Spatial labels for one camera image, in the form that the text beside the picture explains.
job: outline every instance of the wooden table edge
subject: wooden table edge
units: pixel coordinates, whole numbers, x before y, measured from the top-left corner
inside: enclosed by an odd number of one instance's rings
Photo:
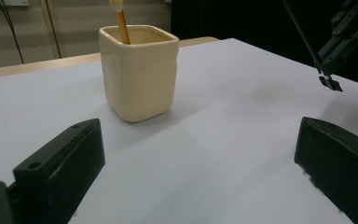
[[[204,43],[214,42],[217,40],[218,39],[210,36],[185,39],[179,42],[179,47],[204,44]],[[48,60],[48,61],[37,62],[37,63],[26,63],[26,64],[7,66],[7,67],[0,67],[0,77],[21,74],[21,73],[29,73],[33,71],[48,70],[52,68],[60,68],[60,67],[71,66],[71,65],[82,64],[82,63],[92,63],[100,60],[101,60],[100,53],[92,53],[92,54]]]

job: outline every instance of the cable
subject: cable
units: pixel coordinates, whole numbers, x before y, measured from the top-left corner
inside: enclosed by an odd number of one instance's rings
[[[17,41],[16,32],[14,31],[13,22],[11,21],[10,15],[8,14],[8,11],[7,11],[7,7],[6,7],[5,3],[3,2],[3,0],[0,0],[0,8],[1,8],[2,12],[4,13],[5,18],[7,19],[7,23],[10,27],[11,33],[13,34],[13,38],[14,38],[14,42],[16,43],[17,51],[20,54],[21,63],[24,63],[24,60],[23,60],[22,54],[21,54],[21,50],[20,50],[20,46],[19,46],[19,42]]]

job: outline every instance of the wall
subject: wall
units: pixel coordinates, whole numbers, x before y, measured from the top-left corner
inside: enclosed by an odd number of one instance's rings
[[[24,61],[27,63],[54,59],[48,29],[39,1],[30,1],[29,7],[9,8]],[[0,10],[0,66],[21,63],[19,53]]]
[[[25,63],[99,51],[98,30],[117,25],[108,0],[29,0],[29,7],[10,7]],[[164,0],[126,0],[127,24],[171,30],[171,4]],[[20,64],[14,39],[0,10],[0,67]]]

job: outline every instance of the robotic arm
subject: robotic arm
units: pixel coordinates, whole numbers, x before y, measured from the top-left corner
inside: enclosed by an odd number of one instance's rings
[[[300,32],[315,67],[318,69],[323,85],[332,91],[342,91],[339,83],[331,75],[341,68],[358,50],[358,0],[346,0],[331,19],[332,34],[330,40],[319,50],[310,43],[307,33],[307,22],[301,11],[308,10],[303,1],[284,0],[297,30]]]

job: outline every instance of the white tabletop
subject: white tabletop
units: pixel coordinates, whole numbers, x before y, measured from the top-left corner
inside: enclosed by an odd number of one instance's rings
[[[180,48],[171,111],[131,124],[100,62],[0,77],[0,180],[99,118],[106,165],[70,223],[351,223],[293,161],[303,117],[358,135],[358,83],[336,79],[235,39]]]

